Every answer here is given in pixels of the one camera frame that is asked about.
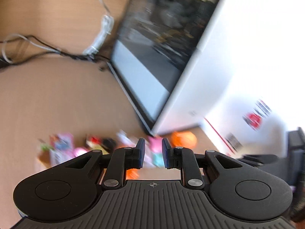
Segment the pink teal bird toy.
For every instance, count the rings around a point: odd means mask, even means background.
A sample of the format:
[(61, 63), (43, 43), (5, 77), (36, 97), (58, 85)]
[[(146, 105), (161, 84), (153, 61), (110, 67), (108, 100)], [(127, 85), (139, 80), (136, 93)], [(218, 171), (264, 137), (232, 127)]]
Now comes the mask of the pink teal bird toy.
[(158, 168), (164, 168), (162, 153), (162, 140), (160, 136), (148, 136), (149, 157), (152, 165)]

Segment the pink yellow cupcake toy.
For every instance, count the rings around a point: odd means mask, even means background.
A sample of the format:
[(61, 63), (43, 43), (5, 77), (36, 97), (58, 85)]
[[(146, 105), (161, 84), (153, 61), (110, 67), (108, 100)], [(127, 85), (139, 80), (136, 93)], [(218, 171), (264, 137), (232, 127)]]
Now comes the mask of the pink yellow cupcake toy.
[(75, 157), (86, 154), (87, 152), (88, 152), (88, 149), (83, 148), (83, 147), (77, 147), (73, 150), (73, 154), (74, 154)]

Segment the white pink snack packet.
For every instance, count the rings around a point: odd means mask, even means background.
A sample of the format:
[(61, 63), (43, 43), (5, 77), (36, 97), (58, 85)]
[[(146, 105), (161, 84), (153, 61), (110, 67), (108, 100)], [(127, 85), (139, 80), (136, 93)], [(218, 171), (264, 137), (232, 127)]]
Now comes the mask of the white pink snack packet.
[(122, 130), (116, 134), (116, 137), (118, 147), (135, 147), (138, 142), (136, 137), (128, 137), (127, 134)]

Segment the red black figure toy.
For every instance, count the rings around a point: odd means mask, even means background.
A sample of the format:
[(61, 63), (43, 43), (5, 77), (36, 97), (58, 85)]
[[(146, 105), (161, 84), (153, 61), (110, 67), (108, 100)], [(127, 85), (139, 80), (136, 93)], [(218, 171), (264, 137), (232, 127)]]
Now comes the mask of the red black figure toy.
[(104, 155), (112, 154), (117, 147), (117, 143), (112, 138), (101, 138), (99, 136), (88, 134), (85, 139), (86, 147), (94, 150), (99, 149)]

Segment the orange pumpkin toy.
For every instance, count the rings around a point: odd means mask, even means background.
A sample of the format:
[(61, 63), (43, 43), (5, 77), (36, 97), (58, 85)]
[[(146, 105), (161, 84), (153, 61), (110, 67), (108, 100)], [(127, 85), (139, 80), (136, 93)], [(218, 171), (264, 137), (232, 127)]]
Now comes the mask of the orange pumpkin toy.
[(171, 134), (171, 143), (174, 147), (193, 149), (197, 145), (197, 137), (191, 131), (176, 131)]

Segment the white printed cardboard box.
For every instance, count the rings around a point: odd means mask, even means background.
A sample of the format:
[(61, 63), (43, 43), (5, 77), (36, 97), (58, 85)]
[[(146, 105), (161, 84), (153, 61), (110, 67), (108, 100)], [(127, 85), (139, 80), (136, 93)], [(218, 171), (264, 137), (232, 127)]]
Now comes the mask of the white printed cardboard box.
[(304, 0), (223, 0), (217, 20), (230, 81), (203, 130), (223, 154), (286, 156), (304, 127)]

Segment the pink toy blister pack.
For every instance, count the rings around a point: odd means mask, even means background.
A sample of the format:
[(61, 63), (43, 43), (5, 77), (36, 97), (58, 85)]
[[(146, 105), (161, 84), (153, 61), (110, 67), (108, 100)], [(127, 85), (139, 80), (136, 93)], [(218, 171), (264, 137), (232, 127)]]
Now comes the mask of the pink toy blister pack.
[(50, 145), (51, 166), (56, 166), (75, 157), (74, 137), (71, 133), (52, 134)]

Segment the white computer tower case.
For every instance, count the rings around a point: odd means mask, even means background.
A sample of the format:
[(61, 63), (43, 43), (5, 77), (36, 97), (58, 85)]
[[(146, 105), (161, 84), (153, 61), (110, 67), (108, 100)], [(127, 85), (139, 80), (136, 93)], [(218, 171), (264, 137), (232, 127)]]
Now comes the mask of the white computer tower case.
[(229, 83), (230, 0), (130, 0), (109, 67), (149, 136), (198, 126)]

